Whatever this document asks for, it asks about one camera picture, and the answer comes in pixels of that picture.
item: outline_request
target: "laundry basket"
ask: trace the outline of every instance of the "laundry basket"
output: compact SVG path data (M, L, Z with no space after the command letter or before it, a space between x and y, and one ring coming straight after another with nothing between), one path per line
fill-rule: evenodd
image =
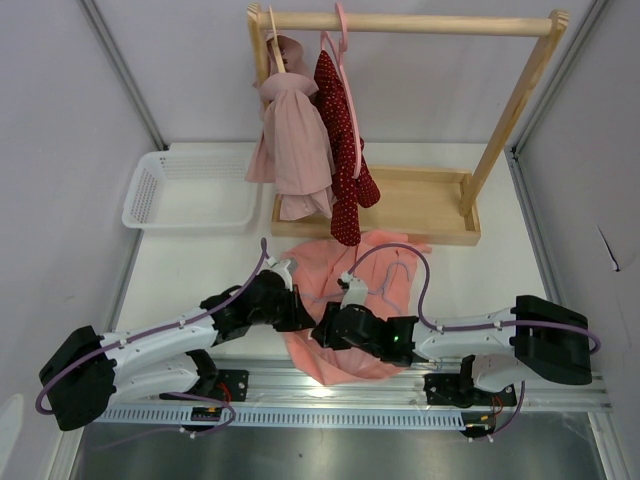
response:
M259 186L244 181L251 152L152 152L140 159L124 203L130 228L240 233Z

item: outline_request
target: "white wall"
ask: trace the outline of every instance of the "white wall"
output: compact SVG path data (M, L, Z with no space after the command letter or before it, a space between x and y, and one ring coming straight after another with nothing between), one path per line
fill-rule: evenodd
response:
M98 0L167 143L257 138L249 1ZM552 71L591 0L343 3L347 12L431 15L547 17L564 8L571 13L570 26L549 65ZM263 9L268 4L263 2ZM272 5L276 11L334 11L330 0ZM303 44L307 64L314 68L319 33L290 34ZM363 138L409 142L487 141L535 43L532 38L385 33L354 33L350 39L346 67Z
M38 372L65 337L104 325L134 232L119 216L151 143L78 5L0 2L0 405L25 396L4 478L37 479L58 437Z
M602 338L604 373L638 478L640 3L611 2L522 155L564 297ZM598 228L620 265L613 272Z

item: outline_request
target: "white tabletop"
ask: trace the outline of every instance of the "white tabletop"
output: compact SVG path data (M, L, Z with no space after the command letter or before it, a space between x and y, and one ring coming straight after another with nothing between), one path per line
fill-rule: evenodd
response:
M251 155L252 143L173 144L171 150L237 148ZM475 168L484 145L367 143L370 164ZM128 330L168 320L220 293L242 284L260 256L260 238L278 257L301 238L272 237L274 189L264 185L256 218L240 235L159 235L145 232L135 261L117 329ZM431 283L425 301L428 316L479 314L514 305L522 294L545 297L529 236L504 154L500 155L480 196L482 237L475 247L433 246L427 257ZM410 311L416 312L424 280L419 269ZM241 339L217 346L216 355L286 357L280 334L271 327L252 328Z

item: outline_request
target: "polka dot fabric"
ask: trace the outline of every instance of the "polka dot fabric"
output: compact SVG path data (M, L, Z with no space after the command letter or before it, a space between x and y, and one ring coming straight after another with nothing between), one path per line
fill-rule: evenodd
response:
M358 204L364 208L372 207L380 200L380 190L371 178L364 156L360 176L357 179L353 178L356 149L347 97L333 61L324 50L318 58L314 80L319 90L313 103L327 127L336 166L331 185L337 197L333 205L331 235L341 244L353 247L360 243ZM362 139L360 145L364 150Z

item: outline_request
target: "pink clothing on table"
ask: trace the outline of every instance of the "pink clothing on table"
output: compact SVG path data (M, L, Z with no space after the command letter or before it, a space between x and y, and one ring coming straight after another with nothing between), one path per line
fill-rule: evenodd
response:
M335 240L317 240L282 255L298 262L293 280L316 323L320 323L328 300L340 301L342 290L337 283L340 275L366 251L390 242L406 243L407 235L373 231L363 234L357 247L346 247ZM431 251L422 245L419 248ZM400 248L385 248L367 258L355 272L370 291L365 306L385 320L407 315L416 264L415 255ZM322 348L310 338L308 330L283 335L295 366L323 385L378 380L403 370L357 348L339 351Z
M300 44L282 36L280 41L287 73L274 73L258 88L260 98L271 104L264 112L263 133L245 180L275 183L282 195L282 220L316 212L331 218L335 201L331 144L322 118L309 100L318 86L302 62Z

